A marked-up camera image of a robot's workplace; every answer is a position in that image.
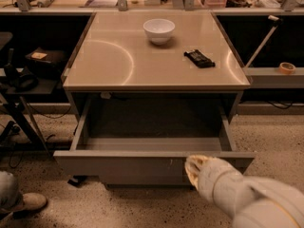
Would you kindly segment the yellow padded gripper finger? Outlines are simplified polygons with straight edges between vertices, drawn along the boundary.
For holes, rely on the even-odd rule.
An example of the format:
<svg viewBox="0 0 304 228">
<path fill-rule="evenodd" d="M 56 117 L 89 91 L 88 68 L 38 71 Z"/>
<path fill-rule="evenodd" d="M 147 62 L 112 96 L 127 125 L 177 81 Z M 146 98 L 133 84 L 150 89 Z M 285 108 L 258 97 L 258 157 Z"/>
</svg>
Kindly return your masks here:
<svg viewBox="0 0 304 228">
<path fill-rule="evenodd" d="M 211 157 L 203 155 L 191 155 L 186 159 L 184 169 L 190 183 L 197 189 L 202 190 L 209 181 Z"/>
</svg>

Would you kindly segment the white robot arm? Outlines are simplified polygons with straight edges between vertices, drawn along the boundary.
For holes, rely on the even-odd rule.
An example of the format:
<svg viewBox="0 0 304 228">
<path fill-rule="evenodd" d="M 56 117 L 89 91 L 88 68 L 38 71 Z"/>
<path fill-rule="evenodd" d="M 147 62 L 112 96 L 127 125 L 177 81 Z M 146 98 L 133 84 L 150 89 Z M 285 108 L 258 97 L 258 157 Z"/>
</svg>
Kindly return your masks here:
<svg viewBox="0 0 304 228">
<path fill-rule="evenodd" d="M 208 202 L 233 228 L 304 228 L 304 194 L 278 180 L 244 176 L 228 161 L 193 155 L 185 171 Z"/>
</svg>

